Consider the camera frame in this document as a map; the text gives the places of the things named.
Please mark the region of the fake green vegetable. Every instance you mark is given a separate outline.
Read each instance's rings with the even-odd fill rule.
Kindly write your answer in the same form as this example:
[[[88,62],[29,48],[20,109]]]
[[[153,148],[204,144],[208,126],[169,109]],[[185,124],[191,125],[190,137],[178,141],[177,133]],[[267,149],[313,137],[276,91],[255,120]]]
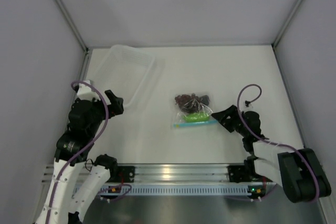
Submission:
[[[196,112],[183,116],[183,120],[187,123],[204,122],[209,120],[210,115],[205,112]]]

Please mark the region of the clear zip top bag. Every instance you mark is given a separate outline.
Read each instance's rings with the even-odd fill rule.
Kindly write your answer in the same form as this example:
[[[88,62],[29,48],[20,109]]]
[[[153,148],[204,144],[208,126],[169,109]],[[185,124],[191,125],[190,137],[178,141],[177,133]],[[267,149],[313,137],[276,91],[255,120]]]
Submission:
[[[207,93],[181,93],[174,97],[174,128],[215,124],[212,101]]]

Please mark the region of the fake purple grape bunch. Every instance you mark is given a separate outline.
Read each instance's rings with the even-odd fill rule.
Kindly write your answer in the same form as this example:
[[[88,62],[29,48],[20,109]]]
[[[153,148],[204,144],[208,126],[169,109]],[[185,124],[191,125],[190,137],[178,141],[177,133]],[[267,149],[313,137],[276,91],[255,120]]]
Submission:
[[[208,95],[197,96],[195,93],[177,95],[174,99],[179,109],[187,114],[201,112],[210,104]]]

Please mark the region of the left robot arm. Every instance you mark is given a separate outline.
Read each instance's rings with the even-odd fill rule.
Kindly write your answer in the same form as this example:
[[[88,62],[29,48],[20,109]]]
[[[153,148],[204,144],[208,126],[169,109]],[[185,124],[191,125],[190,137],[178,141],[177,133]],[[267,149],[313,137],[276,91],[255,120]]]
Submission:
[[[76,98],[68,114],[65,133],[56,144],[54,171],[48,194],[36,223],[83,223],[87,210],[104,183],[117,179],[116,158],[100,155],[80,186],[74,191],[94,141],[109,119],[123,113],[123,99],[106,90],[109,103],[98,95]]]

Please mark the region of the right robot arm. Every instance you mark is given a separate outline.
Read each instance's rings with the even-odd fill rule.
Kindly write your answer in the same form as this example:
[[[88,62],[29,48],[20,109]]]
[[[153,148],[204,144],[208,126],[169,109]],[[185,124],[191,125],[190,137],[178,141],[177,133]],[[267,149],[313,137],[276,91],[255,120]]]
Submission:
[[[265,177],[275,182],[293,203],[331,195],[331,185],[315,152],[310,148],[297,150],[286,144],[272,144],[261,133],[257,112],[239,112],[232,105],[212,117],[228,132],[242,136],[243,147],[250,154],[244,161],[245,174],[250,180]]]

